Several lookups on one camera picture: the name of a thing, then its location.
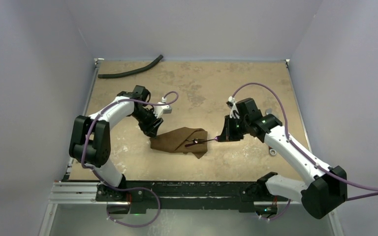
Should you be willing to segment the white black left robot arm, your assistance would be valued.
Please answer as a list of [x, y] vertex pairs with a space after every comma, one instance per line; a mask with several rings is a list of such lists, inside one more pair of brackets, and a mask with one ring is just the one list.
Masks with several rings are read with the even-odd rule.
[[77, 116], [69, 144], [69, 156], [82, 168], [92, 171], [102, 184], [109, 187], [108, 195], [121, 201], [127, 195], [126, 178], [110, 160], [110, 132], [126, 117], [137, 120], [144, 135], [153, 138], [163, 123], [162, 115], [171, 112], [167, 98], [158, 103], [150, 102], [151, 93], [144, 86], [135, 86], [133, 91], [122, 91], [96, 113]]

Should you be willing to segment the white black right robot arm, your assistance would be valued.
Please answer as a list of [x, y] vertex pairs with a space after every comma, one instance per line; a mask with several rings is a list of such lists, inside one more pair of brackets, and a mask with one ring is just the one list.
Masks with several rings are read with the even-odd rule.
[[273, 114], [264, 116], [252, 98], [236, 101], [231, 96], [227, 105], [231, 111], [224, 117], [217, 142], [240, 141], [249, 134], [274, 149], [301, 177], [294, 180], [270, 172], [243, 193], [256, 194], [263, 200], [281, 196], [299, 202], [315, 219], [325, 217], [347, 200], [347, 173], [342, 167], [331, 167], [303, 145], [295, 144], [282, 122]]

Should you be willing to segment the brown fabric napkin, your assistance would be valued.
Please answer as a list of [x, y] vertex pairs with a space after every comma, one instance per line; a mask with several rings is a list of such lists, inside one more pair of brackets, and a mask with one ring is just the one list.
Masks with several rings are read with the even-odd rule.
[[150, 138], [150, 148], [168, 153], [192, 153], [200, 159], [208, 151], [207, 144], [196, 144], [190, 147], [186, 145], [193, 144], [194, 139], [207, 140], [207, 138], [208, 132], [202, 128], [182, 127]]

